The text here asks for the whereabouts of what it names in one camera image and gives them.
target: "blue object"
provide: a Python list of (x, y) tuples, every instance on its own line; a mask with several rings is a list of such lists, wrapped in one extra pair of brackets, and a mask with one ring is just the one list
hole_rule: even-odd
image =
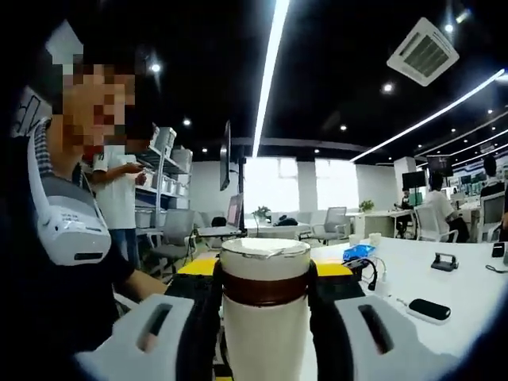
[(370, 246), (369, 244), (357, 244), (352, 248), (344, 250), (342, 260), (350, 260), (351, 258), (365, 258), (370, 256), (374, 250), (375, 247)]

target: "white t-shirt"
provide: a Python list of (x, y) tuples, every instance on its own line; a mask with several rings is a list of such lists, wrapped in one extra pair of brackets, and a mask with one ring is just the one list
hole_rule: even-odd
[(436, 210), (437, 224), (439, 225), (440, 233), (444, 234), (449, 232), (450, 226), (446, 222), (446, 217), (455, 210), (446, 196), (439, 190), (432, 190), (427, 194), (427, 197), (425, 197), (424, 203), (430, 204), (434, 210)]
[[(107, 145), (104, 153), (95, 155), (94, 171), (108, 171), (127, 163), (136, 163), (134, 155), (126, 155), (123, 145)], [(136, 177), (126, 174), (105, 186), (98, 186), (97, 203), (108, 229), (136, 228)]]

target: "air conditioner vent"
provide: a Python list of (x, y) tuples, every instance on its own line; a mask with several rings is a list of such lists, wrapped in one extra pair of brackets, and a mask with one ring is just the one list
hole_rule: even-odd
[(387, 65), (428, 86), (459, 59), (459, 54), (442, 33), (421, 18), (395, 50)]

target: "brown cup band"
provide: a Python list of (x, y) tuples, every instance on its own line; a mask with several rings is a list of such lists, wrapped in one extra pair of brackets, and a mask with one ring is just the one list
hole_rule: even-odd
[(282, 280), (250, 280), (224, 272), (224, 294), (248, 306), (278, 306), (300, 298), (307, 288), (307, 274)]

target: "white neck device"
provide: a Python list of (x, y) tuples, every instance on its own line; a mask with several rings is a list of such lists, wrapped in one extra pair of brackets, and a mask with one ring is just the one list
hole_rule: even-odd
[(39, 240), (55, 264), (96, 264), (111, 246), (101, 211), (90, 192), (54, 175), (40, 177), (36, 130), (30, 136), (27, 159)]

